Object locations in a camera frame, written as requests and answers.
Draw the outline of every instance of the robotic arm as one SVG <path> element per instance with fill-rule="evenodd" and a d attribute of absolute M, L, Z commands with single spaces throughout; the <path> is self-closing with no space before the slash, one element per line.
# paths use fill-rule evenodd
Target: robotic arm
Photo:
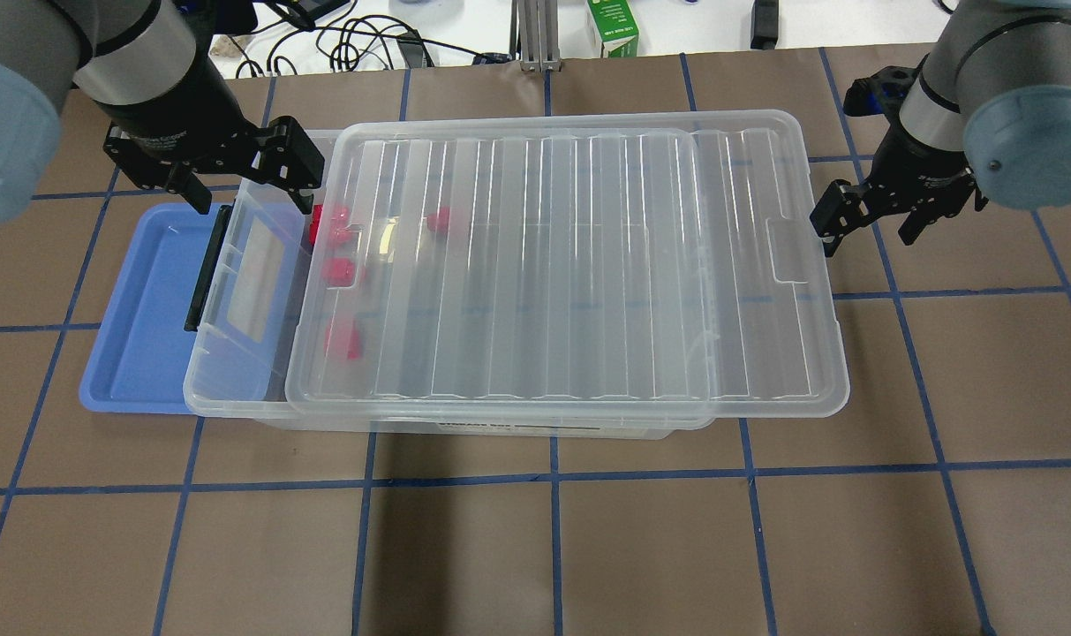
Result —
<path fill-rule="evenodd" d="M 207 213 L 197 175 L 239 175 L 308 213 L 325 157 L 290 117 L 266 128 L 245 120 L 207 49 L 170 0 L 0 2 L 0 222 L 29 205 L 72 84 L 111 118 L 104 152 L 139 188 Z"/>
<path fill-rule="evenodd" d="M 976 210 L 1071 205 L 1071 0 L 963 0 L 918 69 L 858 79 L 843 109 L 890 128 L 869 178 L 833 181 L 811 214 L 826 256 L 888 214 L 907 214 L 910 245 L 971 195 Z"/>

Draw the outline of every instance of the blue plastic tray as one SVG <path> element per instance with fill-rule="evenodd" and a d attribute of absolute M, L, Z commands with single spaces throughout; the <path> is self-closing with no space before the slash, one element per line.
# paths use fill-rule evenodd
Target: blue plastic tray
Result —
<path fill-rule="evenodd" d="M 184 331 L 216 207 L 160 205 L 138 222 L 95 336 L 79 402 L 108 413 L 188 414 L 183 379 L 194 347 Z"/>

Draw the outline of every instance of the clear plastic storage box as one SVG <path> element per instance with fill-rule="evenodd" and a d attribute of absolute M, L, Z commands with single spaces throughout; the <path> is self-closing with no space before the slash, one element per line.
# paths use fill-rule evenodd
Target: clear plastic storage box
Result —
<path fill-rule="evenodd" d="M 655 439 L 845 403 L 788 113 L 366 123 L 332 153 L 330 135 L 313 253 L 284 194 L 241 186 L 196 413 Z"/>

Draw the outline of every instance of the blue tape line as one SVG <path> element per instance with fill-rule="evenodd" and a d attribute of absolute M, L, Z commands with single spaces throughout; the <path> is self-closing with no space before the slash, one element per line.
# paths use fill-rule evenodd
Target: blue tape line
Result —
<path fill-rule="evenodd" d="M 2 325 L 0 334 L 21 334 L 28 331 L 91 331 L 99 330 L 99 322 L 78 322 L 75 325 Z"/>
<path fill-rule="evenodd" d="M 405 76 L 402 78 L 402 105 L 398 108 L 398 121 L 405 121 L 406 109 L 410 107 L 410 70 L 405 70 Z"/>
<path fill-rule="evenodd" d="M 748 500 L 751 504 L 751 528 L 754 532 L 754 552 L 758 561 L 758 580 L 761 584 L 761 604 L 767 614 L 767 633 L 778 636 L 778 619 L 774 617 L 774 599 L 770 588 L 770 567 L 767 564 L 767 541 L 761 534 L 761 511 L 758 508 L 757 470 L 754 467 L 754 451 L 746 419 L 740 419 L 740 439 L 743 442 L 743 471 L 748 480 Z"/>
<path fill-rule="evenodd" d="M 688 56 L 683 52 L 680 54 L 680 70 L 684 75 L 684 92 L 688 93 L 688 109 L 695 112 L 696 108 L 696 92 L 692 90 L 692 72 L 688 69 Z"/>
<path fill-rule="evenodd" d="M 550 108 L 550 72 L 543 72 L 543 117 L 553 115 Z"/>
<path fill-rule="evenodd" d="M 459 478 L 390 478 L 374 480 L 374 487 L 453 487 L 453 486 L 489 486 L 499 483 L 530 483 L 550 481 L 543 473 L 508 474 L 508 475 L 476 475 Z"/>
<path fill-rule="evenodd" d="M 562 517 L 559 506 L 559 438 L 550 439 L 550 586 L 555 600 L 555 636 L 562 636 Z"/>
<path fill-rule="evenodd" d="M 1057 256 L 1057 249 L 1053 245 L 1053 238 L 1049 237 L 1049 231 L 1044 228 L 1044 223 L 1041 221 L 1041 214 L 1031 212 L 1030 216 L 1034 218 L 1034 225 L 1037 225 L 1037 230 L 1041 234 L 1041 242 L 1044 243 L 1044 248 L 1049 253 L 1049 258 L 1053 261 L 1053 267 L 1057 271 L 1057 277 L 1060 278 L 1060 290 L 1064 290 L 1064 292 L 1069 296 L 1069 304 L 1071 305 L 1071 285 L 1069 284 L 1069 273 L 1065 271 L 1065 267 L 1060 262 L 1060 257 Z"/>
<path fill-rule="evenodd" d="M 51 201 L 56 199 L 101 199 L 107 193 L 61 193 L 61 194 L 34 194 L 30 200 Z"/>
<path fill-rule="evenodd" d="M 369 496 L 373 488 L 369 484 L 375 479 L 375 450 L 378 446 L 378 434 L 369 434 L 366 439 L 366 468 L 363 473 L 365 486 L 362 488 L 362 506 L 359 511 L 359 544 L 355 552 L 355 589 L 350 595 L 350 633 L 359 633 L 359 621 L 362 619 L 362 582 L 366 567 L 366 535 L 369 532 Z"/>
<path fill-rule="evenodd" d="M 690 468 L 675 471 L 613 471 L 594 473 L 560 473 L 560 481 L 632 481 L 655 479 L 721 479 L 745 476 L 743 468 Z"/>
<path fill-rule="evenodd" d="M 992 461 L 949 461 L 950 471 L 1027 471 L 1035 468 L 1071 468 L 1065 459 L 1000 459 Z"/>
<path fill-rule="evenodd" d="M 76 285 L 72 288 L 72 298 L 67 301 L 67 309 L 63 314 L 63 325 L 67 325 L 72 321 L 72 314 L 76 309 L 76 301 L 79 299 L 79 290 L 84 285 L 84 276 L 88 274 L 88 266 L 92 262 L 92 253 L 95 251 L 95 242 L 99 241 L 100 229 L 103 228 L 103 218 L 107 216 L 108 205 L 111 202 L 111 192 L 115 190 L 116 179 L 119 177 L 119 168 L 111 170 L 111 180 L 108 181 L 108 187 L 103 194 L 103 205 L 100 206 L 99 216 L 95 217 L 95 226 L 92 229 L 91 238 L 88 239 L 88 248 L 84 253 L 84 261 L 80 262 L 79 273 L 76 275 Z M 60 360 L 60 350 L 63 349 L 63 337 L 66 331 L 60 331 L 58 337 L 56 337 L 56 346 L 52 347 L 52 354 L 49 358 L 48 368 L 44 372 L 44 380 L 42 381 L 42 388 L 37 393 L 37 404 L 33 408 L 33 413 L 29 418 L 29 426 L 26 429 L 26 437 L 21 441 L 21 451 L 17 453 L 17 460 L 13 467 L 13 473 L 10 476 L 10 484 L 6 487 L 5 499 L 2 500 L 2 510 L 0 511 L 0 541 L 2 540 L 2 530 L 5 528 L 5 520 L 10 514 L 10 506 L 13 503 L 13 497 L 15 495 L 17 483 L 21 479 L 21 470 L 26 466 L 26 459 L 29 457 L 29 448 L 33 442 L 33 435 L 37 431 L 37 423 L 40 422 L 40 414 L 42 414 L 42 409 L 44 408 L 44 398 L 48 395 L 48 388 L 52 383 L 52 374 L 56 372 L 56 365 Z"/>
<path fill-rule="evenodd" d="M 826 48 L 817 49 L 818 56 L 821 57 L 823 69 L 826 72 L 826 80 L 829 82 L 830 94 L 833 96 L 833 104 L 838 109 L 838 119 L 842 122 L 842 132 L 845 134 L 846 146 L 849 148 L 849 155 L 853 156 L 853 168 L 857 172 L 858 181 L 863 181 L 863 171 L 861 169 L 861 157 L 857 155 L 857 145 L 853 140 L 853 133 L 849 130 L 849 122 L 842 110 L 842 97 L 841 93 L 838 92 L 838 81 L 833 77 L 833 70 L 830 67 L 829 56 L 826 54 Z M 970 584 L 971 595 L 975 601 L 975 610 L 978 612 L 979 623 L 982 624 L 983 632 L 985 634 L 994 634 L 994 629 L 991 625 L 990 615 L 987 614 L 986 603 L 983 601 L 983 590 L 982 585 L 979 584 L 978 573 L 975 571 L 975 561 L 971 559 L 970 555 L 970 544 L 967 543 L 967 531 L 963 526 L 963 515 L 959 511 L 959 501 L 955 498 L 954 487 L 951 484 L 951 474 L 947 468 L 947 458 L 942 454 L 942 443 L 939 441 L 938 428 L 935 426 L 935 414 L 932 411 L 932 403 L 927 398 L 927 385 L 923 381 L 923 369 L 919 365 L 919 358 L 916 355 L 916 346 L 911 338 L 911 329 L 907 324 L 907 315 L 903 308 L 903 298 L 902 292 L 900 292 L 900 287 L 895 281 L 895 274 L 892 271 L 892 262 L 888 256 L 888 249 L 885 245 L 885 237 L 881 234 L 878 226 L 872 225 L 873 238 L 877 241 L 877 249 L 879 251 L 879 256 L 881 256 L 881 264 L 885 266 L 885 277 L 888 279 L 889 289 L 892 292 L 892 303 L 895 305 L 895 315 L 897 315 L 897 322 L 900 323 L 900 333 L 903 335 L 903 343 L 907 349 L 907 359 L 911 363 L 911 372 L 916 380 L 916 390 L 919 393 L 920 406 L 923 407 L 923 419 L 927 423 L 927 434 L 932 439 L 932 448 L 935 451 L 935 463 L 938 465 L 939 476 L 942 479 L 942 489 L 944 494 L 947 495 L 948 500 L 948 511 L 951 513 L 951 520 L 955 528 L 955 539 L 959 540 L 959 551 L 963 556 L 963 569 L 967 572 L 967 580 Z"/>
<path fill-rule="evenodd" d="M 26 495 L 139 495 L 148 493 L 181 493 L 177 483 L 112 484 L 112 486 L 26 486 L 15 496 Z"/>
<path fill-rule="evenodd" d="M 231 483 L 195 483 L 193 493 L 256 493 L 261 490 L 342 490 L 342 488 L 365 487 L 364 480 L 314 480 L 314 481 L 261 481 Z"/>
<path fill-rule="evenodd" d="M 188 459 L 185 459 L 185 473 L 179 495 L 179 511 L 175 513 L 175 528 L 170 533 L 170 547 L 167 548 L 167 563 L 163 567 L 163 585 L 159 588 L 159 603 L 154 609 L 154 625 L 151 627 L 151 636 L 159 636 L 163 632 L 163 621 L 167 615 L 167 599 L 170 595 L 170 579 L 175 574 L 175 559 L 179 556 L 181 527 L 185 518 L 185 502 L 188 501 L 188 487 L 194 483 L 194 467 L 197 464 L 197 451 L 201 444 L 201 430 L 203 428 L 205 418 L 199 417 L 194 424 L 194 439 L 188 444 Z"/>
<path fill-rule="evenodd" d="M 260 128 L 269 125 L 269 117 L 272 116 L 272 101 L 276 97 L 276 77 L 269 80 L 269 96 L 263 101 L 263 113 L 260 116 Z"/>
<path fill-rule="evenodd" d="M 1040 287 L 993 287 L 986 290 L 923 290 L 923 292 L 914 292 L 910 290 L 906 292 L 905 290 L 900 290 L 899 294 L 902 298 L 962 298 L 971 296 L 1023 296 L 1023 294 L 1049 294 L 1049 293 L 1060 293 L 1064 290 L 1060 287 L 1052 286 L 1040 286 Z"/>
<path fill-rule="evenodd" d="M 853 464 L 840 467 L 756 467 L 756 476 L 805 476 L 805 475 L 858 475 L 878 473 L 931 473 L 949 471 L 1024 471 L 1037 468 L 1071 468 L 1071 457 L 1043 459 L 990 459 L 976 461 L 947 461 L 942 466 L 929 464 Z M 674 479 L 741 479 L 746 478 L 745 468 L 706 468 L 706 470 L 675 471 L 616 471 L 579 473 L 522 473 L 501 475 L 478 475 L 438 479 L 386 479 L 374 480 L 373 487 L 454 487 L 491 486 L 507 483 L 552 483 L 563 481 L 660 481 Z M 192 484 L 192 493 L 244 493 L 273 490 L 349 490 L 365 487 L 365 480 L 317 480 L 280 482 L 233 482 Z M 6 494 L 0 487 L 0 496 Z M 160 484 L 111 484 L 111 486 L 34 486 L 15 488 L 14 496 L 27 495 L 129 495 L 147 493 L 180 493 L 177 483 Z"/>
<path fill-rule="evenodd" d="M 850 292 L 833 294 L 834 301 L 874 301 L 875 299 L 892 300 L 892 292 Z"/>
<path fill-rule="evenodd" d="M 211 193 L 236 193 L 240 190 L 240 184 L 225 184 L 225 185 L 207 185 L 206 190 Z M 163 188 L 151 188 L 151 190 L 117 190 L 117 192 L 111 193 L 111 197 L 149 197 L 153 195 L 168 195 L 170 193 L 165 192 Z"/>
<path fill-rule="evenodd" d="M 756 468 L 758 476 L 865 475 L 878 473 L 930 473 L 938 464 L 869 464 L 860 467 L 769 467 Z"/>

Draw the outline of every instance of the light blue joint cap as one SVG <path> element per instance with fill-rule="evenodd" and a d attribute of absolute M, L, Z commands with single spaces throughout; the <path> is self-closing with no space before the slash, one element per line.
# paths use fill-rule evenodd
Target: light blue joint cap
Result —
<path fill-rule="evenodd" d="M 1071 205 L 1071 88 L 1027 86 L 991 100 L 967 121 L 963 148 L 996 205 Z"/>
<path fill-rule="evenodd" d="M 0 223 L 29 206 L 59 141 L 60 118 L 48 97 L 0 64 Z"/>
<path fill-rule="evenodd" d="M 1032 9 L 1071 9 L 1071 0 L 998 0 L 1002 4 Z"/>

